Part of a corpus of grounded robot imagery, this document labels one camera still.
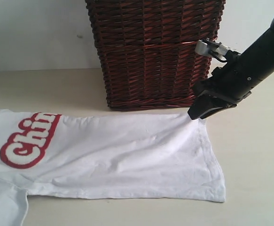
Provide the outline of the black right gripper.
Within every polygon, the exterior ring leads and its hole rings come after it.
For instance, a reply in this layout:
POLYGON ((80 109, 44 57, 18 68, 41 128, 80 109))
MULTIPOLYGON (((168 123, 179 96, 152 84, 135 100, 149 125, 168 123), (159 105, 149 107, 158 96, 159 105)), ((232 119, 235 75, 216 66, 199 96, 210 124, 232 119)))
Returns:
POLYGON ((196 99, 188 110, 192 120, 206 119, 235 108, 249 92, 274 72, 274 31, 267 30, 234 61, 216 68, 194 86, 196 99))

